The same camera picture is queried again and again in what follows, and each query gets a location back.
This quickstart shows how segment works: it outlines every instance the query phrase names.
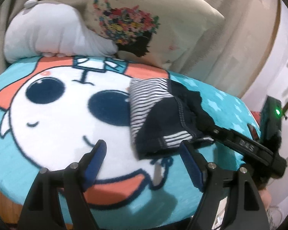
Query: white pillow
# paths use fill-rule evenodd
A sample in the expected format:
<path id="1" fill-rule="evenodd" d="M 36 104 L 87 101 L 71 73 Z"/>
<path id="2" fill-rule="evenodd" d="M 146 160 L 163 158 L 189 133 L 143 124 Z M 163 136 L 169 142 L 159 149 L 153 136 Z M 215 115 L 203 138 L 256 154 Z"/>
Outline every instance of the white pillow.
<path id="1" fill-rule="evenodd" d="M 117 52 L 112 40 L 98 36 L 84 24 L 79 12 L 55 1 L 31 1 L 11 21 L 4 55 L 8 62 L 32 56 L 109 57 Z"/>
<path id="2" fill-rule="evenodd" d="M 224 17 L 204 0 L 89 0 L 88 28 L 114 40 L 118 56 L 168 68 Z"/>

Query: wooden floor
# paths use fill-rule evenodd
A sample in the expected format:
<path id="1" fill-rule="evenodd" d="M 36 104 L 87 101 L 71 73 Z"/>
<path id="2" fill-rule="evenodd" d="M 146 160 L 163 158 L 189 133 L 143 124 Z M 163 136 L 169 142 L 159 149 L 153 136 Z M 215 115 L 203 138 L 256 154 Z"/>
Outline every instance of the wooden floor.
<path id="1" fill-rule="evenodd" d="M 0 192 L 0 216 L 5 223 L 17 224 L 22 206 L 13 203 Z M 72 229 L 71 225 L 66 225 L 67 229 Z"/>

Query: dark blue oval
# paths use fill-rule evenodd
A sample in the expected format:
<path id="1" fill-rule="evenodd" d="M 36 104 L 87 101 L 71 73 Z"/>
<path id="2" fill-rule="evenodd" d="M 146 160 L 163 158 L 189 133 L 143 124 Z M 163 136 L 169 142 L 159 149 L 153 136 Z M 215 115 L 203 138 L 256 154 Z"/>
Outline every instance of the dark blue oval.
<path id="1" fill-rule="evenodd" d="M 130 126 L 129 94 L 105 90 L 94 94 L 88 101 L 90 113 L 99 120 L 116 126 Z"/>
<path id="2" fill-rule="evenodd" d="M 33 82 L 26 90 L 26 97 L 35 104 L 48 104 L 58 100 L 64 93 L 62 81 L 45 77 Z"/>

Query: white stuffed animal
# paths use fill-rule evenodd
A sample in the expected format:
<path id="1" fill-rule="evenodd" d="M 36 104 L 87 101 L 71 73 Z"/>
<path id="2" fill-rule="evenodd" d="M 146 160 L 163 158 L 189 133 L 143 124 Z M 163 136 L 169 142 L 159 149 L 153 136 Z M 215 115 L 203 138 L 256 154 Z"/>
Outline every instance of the white stuffed animal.
<path id="1" fill-rule="evenodd" d="M 75 8 L 52 0 L 27 1 L 5 34 L 10 63 L 39 55 L 110 57 L 116 52 L 115 43 L 89 30 Z"/>

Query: blanket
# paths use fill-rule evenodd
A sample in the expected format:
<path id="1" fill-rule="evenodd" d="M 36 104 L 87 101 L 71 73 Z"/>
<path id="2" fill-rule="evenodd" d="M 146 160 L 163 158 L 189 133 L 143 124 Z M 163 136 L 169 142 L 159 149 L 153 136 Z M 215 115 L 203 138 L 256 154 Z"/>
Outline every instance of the blanket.
<path id="1" fill-rule="evenodd" d="M 85 193 L 100 228 L 148 229 L 193 215 L 202 193 L 180 156 L 139 161 L 131 146 L 129 83 L 153 77 L 199 91 L 218 126 L 251 137 L 251 123 L 260 133 L 240 99 L 177 73 L 108 57 L 25 58 L 0 76 L 0 190 L 23 204 L 41 167 L 64 169 L 103 139 L 108 152 Z M 240 154 L 218 143 L 200 153 L 222 168 L 242 164 Z M 71 223 L 62 195 L 60 202 Z"/>

